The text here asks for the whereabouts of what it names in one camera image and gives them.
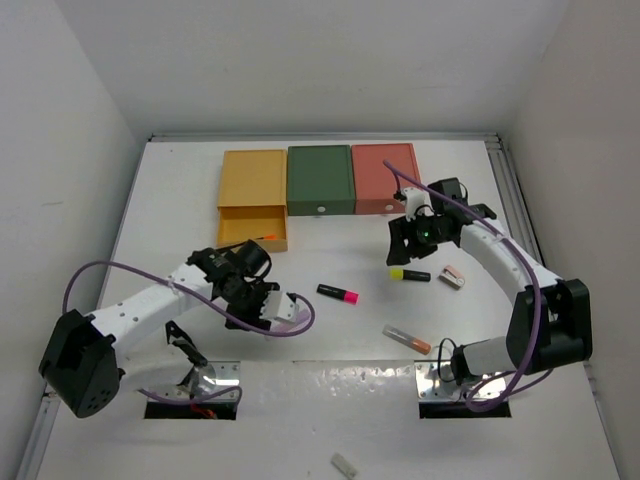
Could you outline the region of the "yellow highlighter marker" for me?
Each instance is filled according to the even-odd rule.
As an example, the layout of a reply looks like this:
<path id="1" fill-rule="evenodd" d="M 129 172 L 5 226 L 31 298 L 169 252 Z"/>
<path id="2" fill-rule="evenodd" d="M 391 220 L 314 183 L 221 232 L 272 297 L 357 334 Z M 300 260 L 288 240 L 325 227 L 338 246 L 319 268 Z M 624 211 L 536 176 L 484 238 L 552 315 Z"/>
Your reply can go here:
<path id="1" fill-rule="evenodd" d="M 397 281 L 417 281 L 428 283 L 431 281 L 431 274 L 424 271 L 416 271 L 402 268 L 391 268 L 390 278 Z"/>

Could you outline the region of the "pink highlighter marker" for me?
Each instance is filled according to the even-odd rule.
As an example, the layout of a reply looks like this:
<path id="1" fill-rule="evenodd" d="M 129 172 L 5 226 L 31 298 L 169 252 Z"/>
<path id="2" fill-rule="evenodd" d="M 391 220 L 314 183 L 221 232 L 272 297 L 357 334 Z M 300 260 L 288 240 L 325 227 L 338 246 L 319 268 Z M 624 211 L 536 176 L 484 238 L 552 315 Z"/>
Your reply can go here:
<path id="1" fill-rule="evenodd" d="M 351 305 L 356 305 L 359 299 L 359 294 L 356 292 L 325 284 L 319 284 L 316 288 L 316 292 L 320 295 L 340 300 Z"/>

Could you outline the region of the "yellow drawer box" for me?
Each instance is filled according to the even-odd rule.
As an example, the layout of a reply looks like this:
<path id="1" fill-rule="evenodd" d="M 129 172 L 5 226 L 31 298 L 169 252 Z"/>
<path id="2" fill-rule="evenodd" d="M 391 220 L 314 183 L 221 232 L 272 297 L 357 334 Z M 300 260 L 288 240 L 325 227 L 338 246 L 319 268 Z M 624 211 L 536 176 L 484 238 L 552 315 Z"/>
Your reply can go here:
<path id="1" fill-rule="evenodd" d="M 269 253 L 288 250 L 287 153 L 284 150 L 228 150 L 218 192 L 217 245 L 255 240 Z"/>

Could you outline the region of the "green drawer box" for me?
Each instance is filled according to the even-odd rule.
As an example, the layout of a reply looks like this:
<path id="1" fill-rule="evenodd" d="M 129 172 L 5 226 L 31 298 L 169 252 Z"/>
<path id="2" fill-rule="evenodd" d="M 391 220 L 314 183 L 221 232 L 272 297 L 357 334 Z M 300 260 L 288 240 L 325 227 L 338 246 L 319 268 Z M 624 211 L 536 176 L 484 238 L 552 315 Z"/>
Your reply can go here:
<path id="1" fill-rule="evenodd" d="M 349 145 L 290 146 L 287 154 L 290 216 L 354 213 L 356 193 Z"/>

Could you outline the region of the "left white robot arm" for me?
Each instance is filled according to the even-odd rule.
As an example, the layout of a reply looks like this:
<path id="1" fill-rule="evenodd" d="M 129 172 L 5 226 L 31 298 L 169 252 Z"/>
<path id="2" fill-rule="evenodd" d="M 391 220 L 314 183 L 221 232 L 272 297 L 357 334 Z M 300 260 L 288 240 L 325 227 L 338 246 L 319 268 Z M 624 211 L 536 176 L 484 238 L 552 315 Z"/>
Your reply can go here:
<path id="1" fill-rule="evenodd" d="M 263 278 L 270 265 L 269 254 L 252 240 L 236 249 L 195 251 L 172 274 L 115 305 L 62 314 L 39 373 L 76 417 L 92 416 L 117 395 L 126 354 L 201 302 L 223 299 L 228 322 L 243 330 L 268 331 L 274 321 L 293 321 L 294 296 Z"/>

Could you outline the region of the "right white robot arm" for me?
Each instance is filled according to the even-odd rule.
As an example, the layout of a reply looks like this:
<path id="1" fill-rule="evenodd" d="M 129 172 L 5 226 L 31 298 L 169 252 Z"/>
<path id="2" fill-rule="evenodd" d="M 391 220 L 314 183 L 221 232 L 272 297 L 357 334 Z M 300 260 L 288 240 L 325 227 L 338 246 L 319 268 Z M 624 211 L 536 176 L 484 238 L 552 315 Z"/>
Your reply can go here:
<path id="1" fill-rule="evenodd" d="M 426 189 L 400 187 L 394 198 L 405 212 L 389 223 L 387 265 L 407 265 L 452 243 L 485 269 L 513 307 L 504 336 L 455 347 L 450 368 L 457 384 L 493 373 L 530 375 L 592 356 L 588 287 L 537 263 L 492 209 L 468 203 L 457 178 Z"/>

